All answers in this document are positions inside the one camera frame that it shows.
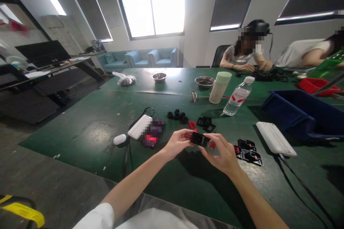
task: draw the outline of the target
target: charging cable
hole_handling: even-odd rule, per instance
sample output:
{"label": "charging cable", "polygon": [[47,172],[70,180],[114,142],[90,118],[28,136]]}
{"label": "charging cable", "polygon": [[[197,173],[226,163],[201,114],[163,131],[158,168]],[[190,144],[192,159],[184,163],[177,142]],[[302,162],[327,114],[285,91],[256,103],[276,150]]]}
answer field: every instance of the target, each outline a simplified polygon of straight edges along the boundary
{"label": "charging cable", "polygon": [[[137,123],[138,120],[141,119],[141,117],[144,115],[144,113],[146,112],[147,109],[152,109],[153,110],[153,114],[150,115],[150,117],[153,117],[153,115],[155,114],[155,110],[153,107],[147,107],[145,108],[145,110],[143,111],[142,115],[139,116],[139,118],[137,118],[134,122],[132,122],[132,124],[129,126],[128,131],[134,126],[135,123]],[[125,147],[125,155],[124,155],[124,161],[123,161],[123,170],[122,170],[122,178],[124,179],[126,177],[126,167],[127,167],[127,163],[128,163],[128,152],[130,155],[130,161],[132,163],[132,168],[134,168],[134,163],[133,163],[133,157],[132,157],[132,149],[130,146],[130,136],[127,136],[126,141],[125,141],[126,147]]]}
{"label": "charging cable", "polygon": [[[320,201],[316,198],[316,196],[311,192],[311,190],[305,185],[305,183],[295,174],[295,172],[291,169],[291,167],[289,166],[287,160],[285,159],[285,157],[280,154],[279,155],[283,161],[283,163],[289,168],[289,170],[292,172],[293,175],[295,175],[295,177],[297,178],[297,180],[299,181],[299,183],[304,187],[304,189],[306,190],[306,192],[310,195],[310,197],[313,199],[313,201],[318,205],[318,207],[322,210],[322,212],[325,214],[325,216],[328,218],[328,220],[330,220],[333,228],[338,228],[336,223],[334,222],[333,218],[331,217],[331,215],[326,211],[326,209],[324,208],[324,206],[320,203]],[[310,210],[313,212],[313,214],[315,214],[320,220],[321,222],[324,224],[325,228],[328,228],[328,226],[325,224],[325,222],[320,218],[320,216],[318,216],[309,206],[306,205],[305,202],[303,202],[303,204]]]}

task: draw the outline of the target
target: green table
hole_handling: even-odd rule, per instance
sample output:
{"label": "green table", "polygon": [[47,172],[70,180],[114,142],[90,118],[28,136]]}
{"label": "green table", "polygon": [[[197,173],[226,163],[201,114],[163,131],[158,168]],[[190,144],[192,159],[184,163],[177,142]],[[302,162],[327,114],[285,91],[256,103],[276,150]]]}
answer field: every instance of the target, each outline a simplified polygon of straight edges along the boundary
{"label": "green table", "polygon": [[[218,72],[230,72],[232,78],[225,91],[225,96],[231,96],[237,85],[244,81],[249,72],[244,72],[241,78],[236,77],[237,72],[225,68],[129,68],[125,69],[125,75],[134,75],[136,83],[130,87],[121,87],[117,85],[119,77],[114,77],[101,86],[101,89],[129,91],[129,92],[147,92],[163,93],[190,96],[190,91],[196,91],[199,97],[209,97],[211,89],[201,89],[197,86],[195,78],[199,76],[210,76],[216,78]],[[167,78],[162,83],[156,83],[152,75],[157,72],[164,72]],[[289,82],[254,82],[253,90],[248,99],[265,100],[272,90],[291,90],[298,89],[297,84],[300,82],[296,78],[288,78]],[[336,100],[329,97],[320,97],[320,99],[330,104],[343,104],[344,101]]]}
{"label": "green table", "polygon": [[[210,116],[217,126],[215,131],[223,134],[229,142],[235,144],[241,138],[256,143],[264,166],[244,161],[239,161],[240,165],[291,228],[323,228],[316,216],[297,198],[289,183],[307,205],[327,221],[325,216],[284,165],[281,170],[278,159],[262,143],[263,140],[256,132],[254,125],[258,121],[270,122],[260,110],[262,102],[246,100],[235,116],[221,117],[226,101],[223,98],[220,104],[214,105],[207,98],[199,98],[196,103],[191,103],[189,96],[101,89],[82,99],[20,145],[50,157],[60,154],[58,161],[119,182],[122,179],[125,148],[114,147],[112,140],[127,132],[128,125],[144,108],[151,106],[156,110],[154,118],[166,121],[166,132],[154,150],[143,148],[139,142],[132,140],[134,167],[128,162],[128,172],[159,151],[173,131],[187,127],[168,120],[168,111],[178,108],[193,121],[199,116]],[[298,154],[289,160],[290,166],[305,181],[339,227],[343,226],[341,217],[344,197],[340,188],[335,187],[338,185],[331,180],[338,173],[336,169],[342,167],[343,143],[317,146],[295,141],[288,135],[287,139]],[[251,228],[253,225],[234,185],[212,167],[196,147],[186,149],[164,166],[144,192],[233,226]]]}

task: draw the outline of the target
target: white sleeve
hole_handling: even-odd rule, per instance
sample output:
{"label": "white sleeve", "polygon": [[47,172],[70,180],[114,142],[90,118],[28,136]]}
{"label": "white sleeve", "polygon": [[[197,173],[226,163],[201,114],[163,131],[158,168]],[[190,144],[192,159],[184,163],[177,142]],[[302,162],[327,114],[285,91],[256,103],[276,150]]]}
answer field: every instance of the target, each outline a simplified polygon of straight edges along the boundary
{"label": "white sleeve", "polygon": [[235,51],[234,45],[231,45],[231,46],[229,46],[229,47],[226,49],[225,53],[228,53],[228,54],[229,54],[229,57],[228,57],[228,60],[227,60],[228,62],[234,60],[234,51]]}
{"label": "white sleeve", "polygon": [[73,229],[112,229],[114,210],[109,203],[102,203],[91,210]]}
{"label": "white sleeve", "polygon": [[256,44],[254,52],[253,52],[253,56],[257,57],[259,55],[263,54],[263,48],[261,44]]}

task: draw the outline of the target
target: computer monitor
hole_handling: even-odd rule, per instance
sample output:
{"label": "computer monitor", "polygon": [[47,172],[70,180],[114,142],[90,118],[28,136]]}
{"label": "computer monitor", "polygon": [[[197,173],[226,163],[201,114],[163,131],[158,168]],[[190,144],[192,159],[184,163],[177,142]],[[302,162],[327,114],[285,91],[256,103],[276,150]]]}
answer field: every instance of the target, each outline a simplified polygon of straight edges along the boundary
{"label": "computer monitor", "polygon": [[15,48],[28,59],[29,63],[33,63],[38,68],[57,64],[71,58],[57,40],[23,45]]}

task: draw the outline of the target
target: black office chair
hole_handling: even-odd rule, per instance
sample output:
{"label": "black office chair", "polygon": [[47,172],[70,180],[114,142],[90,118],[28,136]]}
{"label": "black office chair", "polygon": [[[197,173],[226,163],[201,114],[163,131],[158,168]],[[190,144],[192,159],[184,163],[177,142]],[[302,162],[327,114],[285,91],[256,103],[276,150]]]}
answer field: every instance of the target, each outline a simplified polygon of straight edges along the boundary
{"label": "black office chair", "polygon": [[227,48],[231,45],[221,45],[216,49],[214,61],[212,62],[212,68],[213,67],[220,67],[220,63],[223,57],[223,53],[227,50]]}

